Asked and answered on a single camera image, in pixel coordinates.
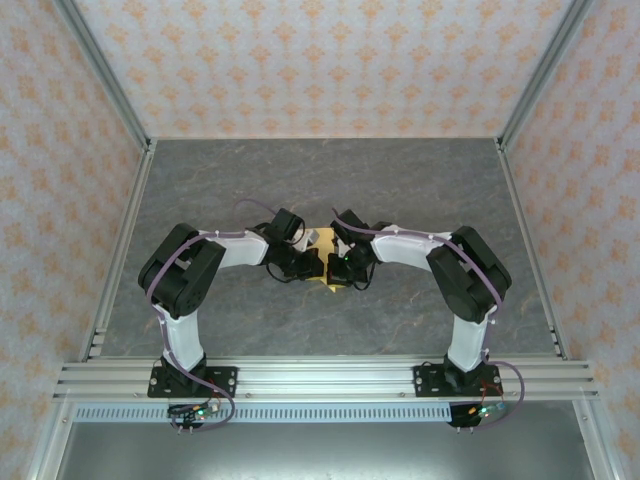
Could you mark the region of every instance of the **gray marble surface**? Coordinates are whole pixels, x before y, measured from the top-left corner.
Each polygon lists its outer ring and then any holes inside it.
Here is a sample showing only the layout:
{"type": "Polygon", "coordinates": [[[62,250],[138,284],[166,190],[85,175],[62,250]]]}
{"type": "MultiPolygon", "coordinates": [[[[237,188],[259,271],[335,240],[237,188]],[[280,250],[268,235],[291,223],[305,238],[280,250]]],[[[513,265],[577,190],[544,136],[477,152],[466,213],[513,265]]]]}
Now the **gray marble surface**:
{"type": "MultiPolygon", "coordinates": [[[[103,355],[159,355],[136,279],[171,228],[233,231],[270,220],[252,197],[327,226],[331,207],[370,224],[422,231],[476,228],[513,277],[491,346],[553,353],[542,304],[499,159],[490,139],[166,140],[158,143],[127,252],[103,355]]],[[[199,310],[216,355],[444,354],[453,317],[430,274],[379,266],[365,292],[288,285],[264,268],[218,272],[199,310]]]]}

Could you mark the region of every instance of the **yellow object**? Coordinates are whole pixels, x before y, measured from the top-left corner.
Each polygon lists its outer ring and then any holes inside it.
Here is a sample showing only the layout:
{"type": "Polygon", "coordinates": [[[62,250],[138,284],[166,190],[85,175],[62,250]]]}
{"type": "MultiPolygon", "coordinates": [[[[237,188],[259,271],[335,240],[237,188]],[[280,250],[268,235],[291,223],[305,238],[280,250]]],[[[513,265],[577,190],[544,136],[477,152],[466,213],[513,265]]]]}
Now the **yellow object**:
{"type": "MultiPolygon", "coordinates": [[[[310,278],[309,280],[320,280],[327,285],[327,264],[329,262],[329,254],[335,253],[335,245],[333,245],[333,237],[335,234],[333,229],[329,227],[314,228],[314,230],[318,232],[319,237],[316,243],[309,246],[309,248],[318,249],[318,258],[324,263],[324,275],[322,277],[310,278]]],[[[341,286],[342,285],[327,285],[327,288],[333,293],[336,293],[336,288],[341,286]]]]}

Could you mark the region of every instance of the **patterned wallpaper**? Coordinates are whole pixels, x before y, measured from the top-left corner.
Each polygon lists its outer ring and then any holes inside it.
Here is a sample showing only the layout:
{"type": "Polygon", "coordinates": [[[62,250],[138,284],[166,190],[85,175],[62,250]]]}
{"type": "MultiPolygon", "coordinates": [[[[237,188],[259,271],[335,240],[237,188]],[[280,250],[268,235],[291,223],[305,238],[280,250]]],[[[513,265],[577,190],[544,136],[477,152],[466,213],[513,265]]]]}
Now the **patterned wallpaper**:
{"type": "Polygon", "coordinates": [[[640,8],[589,13],[508,156],[571,353],[595,361],[638,475],[640,8]]]}
{"type": "Polygon", "coordinates": [[[0,478],[97,307],[139,152],[50,0],[0,9],[0,478]]]}
{"type": "Polygon", "coordinates": [[[570,0],[78,0],[146,131],[501,133],[570,0]]]}

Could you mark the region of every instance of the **purple cable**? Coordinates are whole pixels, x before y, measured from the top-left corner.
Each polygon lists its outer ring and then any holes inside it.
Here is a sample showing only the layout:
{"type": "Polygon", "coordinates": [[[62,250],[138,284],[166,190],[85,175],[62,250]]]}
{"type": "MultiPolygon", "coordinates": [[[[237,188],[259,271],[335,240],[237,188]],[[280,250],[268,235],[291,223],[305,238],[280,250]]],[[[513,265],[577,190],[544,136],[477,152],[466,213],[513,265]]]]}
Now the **purple cable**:
{"type": "Polygon", "coordinates": [[[232,211],[236,211],[236,207],[238,205],[240,205],[241,203],[253,203],[254,205],[258,205],[259,207],[264,208],[265,210],[268,210],[269,212],[271,212],[273,215],[275,215],[277,212],[271,208],[269,205],[262,203],[260,200],[255,200],[253,198],[241,198],[240,200],[238,200],[236,203],[233,204],[233,209],[232,211]]]}
{"type": "MultiPolygon", "coordinates": [[[[167,324],[166,324],[166,318],[164,316],[164,313],[162,311],[158,310],[155,307],[155,305],[153,305],[153,301],[152,301],[153,292],[155,291],[156,287],[158,286],[158,283],[160,283],[160,280],[162,279],[164,274],[167,273],[167,270],[169,270],[169,267],[171,265],[173,265],[173,263],[182,254],[182,252],[187,250],[194,243],[199,242],[200,240],[208,239],[208,238],[243,238],[244,236],[245,236],[244,232],[238,232],[238,233],[209,232],[209,233],[203,233],[203,234],[200,234],[200,235],[197,235],[197,236],[193,237],[192,239],[190,239],[190,240],[186,241],[184,244],[182,244],[180,246],[180,248],[178,248],[175,252],[173,252],[173,254],[169,257],[169,259],[162,266],[162,268],[160,269],[158,274],[153,278],[153,281],[151,282],[151,285],[149,285],[149,290],[147,290],[147,300],[149,301],[149,304],[151,305],[151,308],[153,308],[153,311],[156,312],[156,314],[158,315],[158,320],[160,321],[160,333],[162,334],[162,343],[164,345],[165,350],[169,354],[169,358],[171,359],[171,362],[173,363],[173,365],[180,371],[180,373],[185,375],[187,378],[193,380],[194,382],[199,383],[200,385],[204,385],[205,387],[209,388],[210,390],[212,390],[215,393],[218,393],[218,394],[222,395],[224,398],[226,398],[229,401],[229,405],[231,405],[231,412],[229,413],[229,415],[227,415],[226,418],[224,418],[223,420],[220,420],[217,423],[214,423],[214,424],[211,424],[211,425],[202,426],[202,427],[198,428],[197,430],[195,430],[197,432],[201,432],[201,431],[205,431],[205,430],[212,430],[214,428],[218,428],[218,427],[224,425],[225,423],[228,423],[229,420],[231,420],[231,418],[233,418],[233,416],[236,413],[236,404],[233,401],[233,398],[231,397],[231,395],[229,395],[225,390],[223,390],[220,387],[214,385],[213,383],[206,382],[206,381],[196,377],[195,375],[192,375],[185,368],[183,368],[182,365],[180,365],[180,363],[178,362],[178,359],[176,358],[176,356],[174,355],[173,351],[171,350],[171,345],[169,345],[169,334],[167,333],[167,324]]],[[[175,423],[175,418],[172,418],[171,424],[174,426],[174,428],[177,427],[177,424],[175,423]]]]}
{"type": "MultiPolygon", "coordinates": [[[[365,233],[365,234],[369,234],[369,235],[376,235],[378,237],[388,237],[388,236],[392,236],[392,235],[417,236],[417,237],[427,238],[428,240],[435,240],[437,242],[443,243],[444,245],[449,247],[451,250],[456,252],[458,254],[458,256],[460,256],[465,262],[467,262],[469,264],[471,269],[474,272],[476,272],[476,274],[478,275],[480,280],[482,280],[482,283],[484,283],[484,285],[487,287],[487,289],[489,290],[489,292],[493,296],[493,299],[496,302],[497,308],[496,308],[495,312],[493,312],[492,314],[489,315],[489,319],[493,320],[493,318],[498,314],[498,312],[502,308],[502,299],[500,298],[500,294],[495,289],[495,287],[491,284],[491,281],[487,278],[487,276],[484,274],[484,272],[482,272],[480,267],[473,260],[471,260],[471,258],[469,258],[469,255],[467,255],[460,247],[458,247],[452,241],[450,241],[450,240],[448,240],[446,238],[440,237],[438,235],[433,235],[433,234],[429,234],[429,233],[425,233],[425,232],[415,232],[415,231],[411,231],[411,230],[398,230],[398,231],[387,230],[387,231],[382,231],[381,232],[381,231],[378,231],[378,230],[368,230],[368,229],[364,229],[364,228],[354,227],[354,226],[349,225],[348,223],[343,222],[342,220],[340,220],[340,218],[338,218],[338,211],[335,208],[332,208],[331,210],[333,210],[333,213],[336,216],[336,218],[335,218],[336,223],[338,223],[339,225],[342,225],[344,228],[352,230],[354,232],[365,233]]],[[[487,335],[485,333],[485,339],[484,339],[484,342],[483,342],[483,350],[484,350],[484,347],[486,346],[486,343],[487,343],[487,335]]],[[[515,407],[513,407],[513,410],[511,410],[511,412],[509,412],[508,415],[505,415],[504,417],[499,418],[495,422],[489,423],[487,425],[480,425],[480,426],[476,427],[475,430],[486,430],[488,428],[493,428],[496,425],[499,425],[500,423],[502,423],[507,418],[511,417],[511,415],[514,414],[514,412],[520,407],[520,405],[524,401],[524,395],[525,395],[524,378],[522,378],[522,374],[515,367],[515,365],[512,365],[511,363],[504,362],[504,361],[501,361],[501,360],[496,360],[495,362],[489,362],[489,359],[487,358],[487,356],[486,356],[486,354],[484,352],[482,353],[482,360],[487,365],[502,365],[502,366],[505,366],[505,367],[510,368],[511,370],[513,370],[515,372],[516,376],[518,377],[518,380],[520,381],[520,398],[518,399],[518,402],[516,403],[515,407]]],[[[463,403],[457,403],[457,405],[464,405],[466,403],[475,404],[477,402],[463,402],[463,403]]]]}

